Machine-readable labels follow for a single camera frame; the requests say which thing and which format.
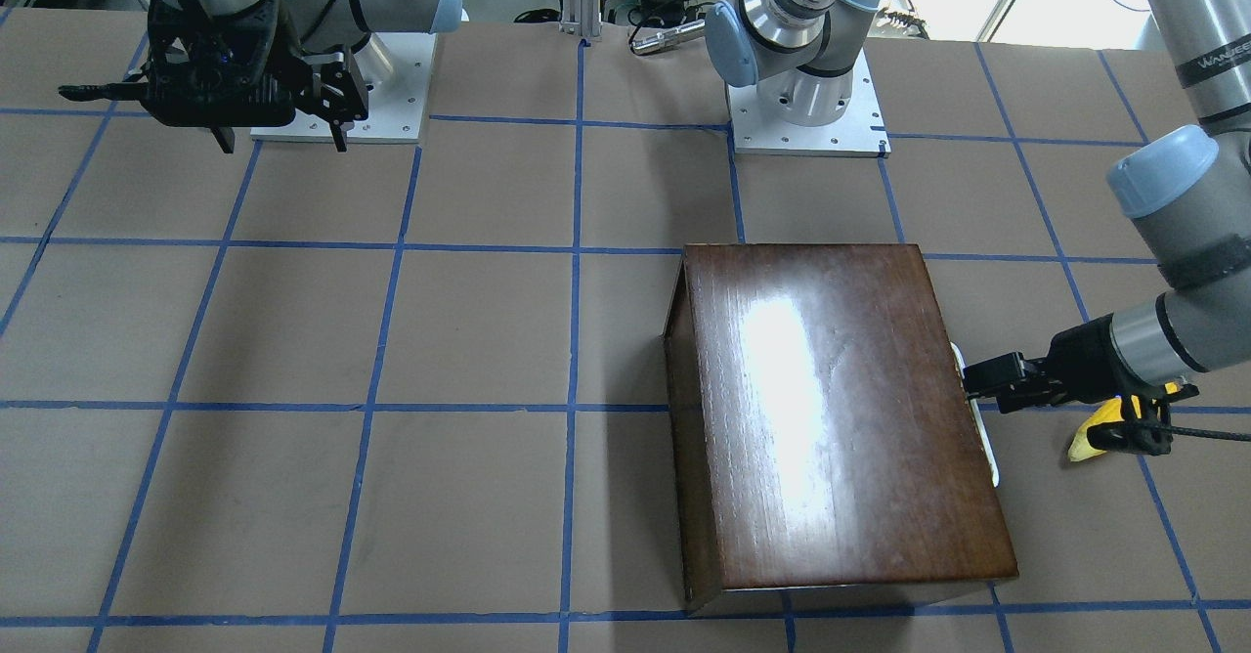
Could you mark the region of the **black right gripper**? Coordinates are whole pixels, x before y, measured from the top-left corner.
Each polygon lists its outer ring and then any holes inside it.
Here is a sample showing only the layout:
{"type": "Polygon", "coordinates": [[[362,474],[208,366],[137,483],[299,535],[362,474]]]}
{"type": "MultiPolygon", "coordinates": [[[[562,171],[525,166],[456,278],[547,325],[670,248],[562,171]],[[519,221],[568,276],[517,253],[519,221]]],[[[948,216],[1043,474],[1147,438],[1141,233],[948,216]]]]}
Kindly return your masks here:
{"type": "Polygon", "coordinates": [[[224,154],[236,153],[236,128],[285,126],[295,108],[327,123],[347,153],[347,133],[369,118],[369,88],[350,48],[299,58],[293,93],[279,83],[273,61],[290,55],[281,0],[206,21],[153,0],[148,35],[145,109],[166,126],[210,128],[224,154]]]}

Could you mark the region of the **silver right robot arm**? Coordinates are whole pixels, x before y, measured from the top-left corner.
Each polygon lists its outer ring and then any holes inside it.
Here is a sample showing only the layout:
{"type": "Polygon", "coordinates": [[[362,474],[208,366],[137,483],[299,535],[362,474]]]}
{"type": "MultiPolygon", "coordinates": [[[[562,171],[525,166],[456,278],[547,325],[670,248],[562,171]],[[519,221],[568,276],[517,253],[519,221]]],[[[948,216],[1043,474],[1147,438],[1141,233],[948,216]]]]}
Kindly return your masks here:
{"type": "MultiPolygon", "coordinates": [[[[148,29],[151,54],[143,73],[153,91],[196,86],[191,75],[196,53],[205,53],[211,73],[221,83],[206,104],[184,105],[185,126],[210,126],[229,131],[218,108],[234,109],[234,123],[250,126],[256,108],[246,105],[245,93],[260,86],[276,88],[290,105],[296,95],[281,83],[291,65],[301,65],[309,78],[332,89],[350,83],[345,65],[362,78],[363,96],[372,114],[387,106],[402,109],[403,126],[412,124],[417,106],[404,103],[407,75],[425,68],[419,58],[407,64],[377,69],[372,64],[397,55],[389,35],[363,33],[350,13],[350,0],[200,0],[215,26],[211,35],[191,35],[191,56],[181,55],[181,16],[176,0],[151,0],[148,29]]],[[[433,41],[438,23],[459,20],[457,0],[415,0],[403,8],[402,41],[433,41]]],[[[585,229],[589,186],[599,180],[590,171],[588,146],[597,146],[604,163],[608,146],[624,146],[636,138],[638,146],[626,153],[631,163],[652,163],[658,184],[691,193],[697,181],[711,184],[711,201],[694,201],[688,215],[711,216],[713,230],[686,234],[687,241],[742,241],[751,236],[741,195],[756,184],[756,163],[737,161],[747,138],[739,128],[739,111],[711,123],[703,118],[669,118],[656,123],[614,121],[585,113],[594,88],[588,83],[597,58],[626,58],[641,66],[644,78],[663,78],[691,66],[698,78],[714,80],[706,51],[679,49],[662,58],[629,55],[626,48],[609,44],[594,48],[563,39],[549,51],[523,48],[505,53],[510,66],[528,65],[540,73],[549,65],[567,66],[569,75],[549,81],[538,75],[538,95],[568,98],[567,118],[523,118],[503,113],[442,113],[438,133],[468,126],[478,135],[499,133],[499,141],[480,150],[464,144],[457,155],[464,163],[492,168],[493,180],[504,188],[490,194],[477,211],[487,218],[520,211],[524,184],[545,186],[545,178],[529,166],[553,159],[560,203],[540,203],[540,211],[560,213],[563,229],[553,241],[522,241],[508,234],[497,241],[437,241],[429,224],[418,224],[418,213],[439,215],[448,224],[468,224],[470,206],[435,206],[435,158],[454,153],[452,146],[430,144],[407,146],[410,175],[399,175],[399,154],[388,146],[358,144],[345,155],[317,158],[309,148],[296,150],[300,164],[291,166],[289,180],[296,195],[311,194],[317,184],[343,178],[345,189],[385,194],[389,238],[352,235],[261,235],[245,236],[238,229],[241,210],[260,194],[255,185],[261,153],[251,154],[236,176],[231,203],[221,211],[220,233],[170,233],[161,244],[170,249],[199,249],[206,279],[199,305],[185,318],[183,345],[170,347],[153,368],[153,388],[131,392],[128,403],[148,410],[229,410],[259,413],[357,412],[533,413],[550,415],[643,415],[666,408],[661,342],[652,328],[637,328],[638,347],[623,353],[620,372],[602,395],[590,387],[590,359],[614,349],[613,342],[593,338],[590,332],[641,310],[647,301],[663,304],[657,289],[620,279],[622,291],[602,301],[590,298],[590,275],[626,261],[666,261],[674,265],[679,241],[636,244],[593,241],[585,229]],[[244,261],[246,253],[263,261],[261,276],[276,278],[276,260],[293,258],[298,269],[310,270],[313,261],[330,264],[322,296],[338,300],[340,309],[310,321],[298,320],[291,306],[276,311],[271,329],[289,342],[304,338],[306,364],[285,362],[286,370],[308,380],[320,380],[322,397],[310,387],[299,387],[281,397],[263,399],[191,395],[191,367],[196,349],[206,347],[204,324],[216,298],[216,284],[228,261],[244,261]]]]}

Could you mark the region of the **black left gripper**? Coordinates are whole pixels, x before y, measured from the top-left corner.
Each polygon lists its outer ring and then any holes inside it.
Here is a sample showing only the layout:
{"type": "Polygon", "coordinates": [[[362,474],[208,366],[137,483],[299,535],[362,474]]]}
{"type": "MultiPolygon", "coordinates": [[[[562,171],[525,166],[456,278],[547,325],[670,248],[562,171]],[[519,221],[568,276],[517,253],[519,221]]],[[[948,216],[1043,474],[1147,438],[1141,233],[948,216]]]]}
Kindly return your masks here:
{"type": "Polygon", "coordinates": [[[965,392],[997,395],[997,412],[1005,415],[1120,397],[1122,365],[1111,326],[1111,316],[1100,316],[1052,337],[1046,357],[1027,359],[1010,353],[966,367],[965,392]]]}

